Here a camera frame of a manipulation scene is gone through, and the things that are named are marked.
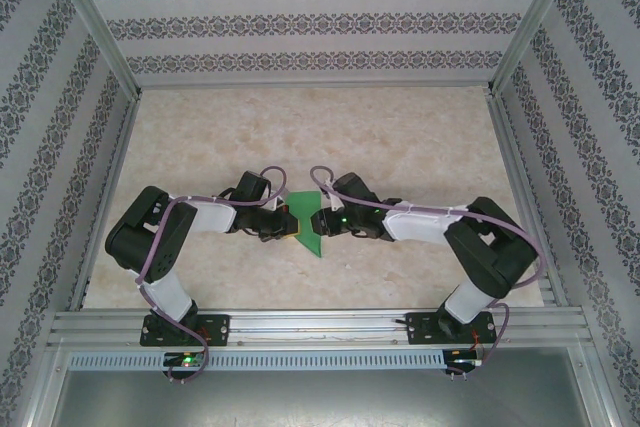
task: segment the patterned wallpaper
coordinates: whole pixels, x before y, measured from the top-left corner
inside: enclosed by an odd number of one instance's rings
[[[491,79],[532,0],[95,0],[143,86]]]
[[[640,0],[554,0],[503,92],[564,288],[640,424]]]
[[[129,101],[70,0],[0,0],[0,426],[67,308]]]

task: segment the green object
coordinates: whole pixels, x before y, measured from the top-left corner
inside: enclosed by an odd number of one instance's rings
[[[291,192],[285,202],[289,212],[300,222],[300,232],[296,239],[307,249],[322,258],[322,237],[311,227],[311,216],[322,208],[320,191]]]

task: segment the marble floor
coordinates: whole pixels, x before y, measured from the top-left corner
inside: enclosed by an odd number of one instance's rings
[[[147,185],[214,195],[271,164],[292,191],[313,190],[309,168],[324,164],[358,173],[380,198],[446,206],[483,195],[517,219],[480,87],[218,89],[144,93],[105,230]],[[102,245],[85,308],[146,307]],[[175,268],[201,308],[437,307],[465,278],[449,247],[348,235],[323,238],[318,259],[294,239],[190,234]],[[542,305],[536,284],[508,301]]]

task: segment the black bracket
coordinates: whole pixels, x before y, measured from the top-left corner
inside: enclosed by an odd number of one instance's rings
[[[198,314],[192,330],[202,336],[210,347],[226,347],[229,339],[231,317],[228,315]],[[142,347],[197,347],[195,338],[184,335],[157,315],[147,315],[142,324],[140,345]]]
[[[480,312],[471,323],[461,325],[455,339],[450,339],[440,329],[436,312],[409,312],[404,322],[397,322],[407,326],[409,345],[474,344],[476,340],[488,345],[496,341],[496,327],[491,312]]]

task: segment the enclosure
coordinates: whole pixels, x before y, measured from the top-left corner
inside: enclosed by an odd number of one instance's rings
[[[2,0],[0,425],[639,423],[639,12]],[[464,280],[446,246],[340,236],[319,259],[191,234],[176,270],[201,312],[229,315],[228,342],[170,385],[106,234],[147,185],[215,196],[272,164],[291,191],[326,164],[380,198],[489,196],[549,267],[506,298],[491,362],[451,382],[396,322]]]

